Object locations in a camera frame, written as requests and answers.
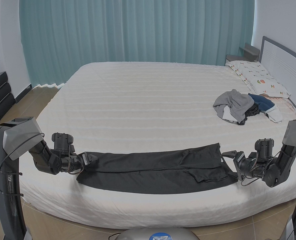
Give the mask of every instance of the bed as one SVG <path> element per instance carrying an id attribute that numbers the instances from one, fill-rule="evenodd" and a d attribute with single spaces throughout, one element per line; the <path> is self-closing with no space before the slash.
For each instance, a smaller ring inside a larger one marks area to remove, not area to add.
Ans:
<path id="1" fill-rule="evenodd" d="M 263 40 L 260 59 L 269 72 L 281 64 L 274 64 L 278 56 L 270 52 L 276 50 L 276 44 Z M 281 50 L 280 56 L 286 58 L 283 53 L 289 51 Z M 290 100 L 272 99 L 282 113 L 282 123 L 273 123 L 261 113 L 240 126 L 218 118 L 212 108 L 214 100 L 225 91 L 234 88 L 243 94 L 250 92 L 229 67 L 90 63 L 58 91 L 37 121 L 50 147 L 52 133 L 69 133 L 77 153 L 169 151 L 219 142 L 221 152 L 243 150 L 249 154 L 260 138 L 273 138 L 276 153 L 288 121 L 296 119 L 292 104 L 296 100 L 296 78 L 293 80 L 285 84 L 292 93 Z M 232 161 L 226 160 L 233 169 Z M 249 186 L 237 182 L 202 192 L 163 195 L 95 189 L 79 184 L 76 176 L 67 173 L 45 174 L 34 167 L 29 153 L 21 157 L 20 171 L 24 200 L 39 210 L 115 229 L 221 224 L 296 198 L 296 160 L 288 180 L 274 188 L 258 180 Z"/>

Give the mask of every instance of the white patterned pillow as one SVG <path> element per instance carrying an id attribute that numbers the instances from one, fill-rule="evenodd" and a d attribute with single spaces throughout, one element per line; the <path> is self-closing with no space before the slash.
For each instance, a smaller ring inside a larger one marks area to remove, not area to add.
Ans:
<path id="1" fill-rule="evenodd" d="M 230 66 L 237 73 L 254 94 L 289 98 L 290 93 L 286 88 L 277 82 L 260 62 L 234 60 L 226 65 Z"/>

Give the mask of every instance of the curtain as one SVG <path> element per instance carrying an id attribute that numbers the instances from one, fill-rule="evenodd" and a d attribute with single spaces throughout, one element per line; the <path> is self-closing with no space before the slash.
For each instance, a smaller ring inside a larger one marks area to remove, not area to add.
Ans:
<path id="1" fill-rule="evenodd" d="M 30 80 L 66 82 L 104 61 L 224 65 L 251 43 L 254 0 L 20 0 Z"/>

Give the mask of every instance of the blue clothing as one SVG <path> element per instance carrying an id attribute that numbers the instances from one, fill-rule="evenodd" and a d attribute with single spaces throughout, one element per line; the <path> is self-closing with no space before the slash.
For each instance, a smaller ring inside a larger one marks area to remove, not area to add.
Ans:
<path id="1" fill-rule="evenodd" d="M 271 100 L 263 97 L 262 95 L 255 95 L 255 94 L 248 94 L 248 95 L 254 100 L 255 103 L 258 104 L 258 108 L 261 111 L 267 111 L 275 105 Z"/>

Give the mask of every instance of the white wall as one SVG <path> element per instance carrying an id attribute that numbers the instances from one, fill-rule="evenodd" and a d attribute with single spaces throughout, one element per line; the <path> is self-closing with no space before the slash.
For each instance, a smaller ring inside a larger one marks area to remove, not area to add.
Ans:
<path id="1" fill-rule="evenodd" d="M 19 0 L 0 0 L 0 72 L 6 71 L 14 97 L 30 79 L 21 44 Z"/>
<path id="2" fill-rule="evenodd" d="M 261 48 L 262 36 L 296 52 L 296 0 L 255 0 L 252 45 Z"/>

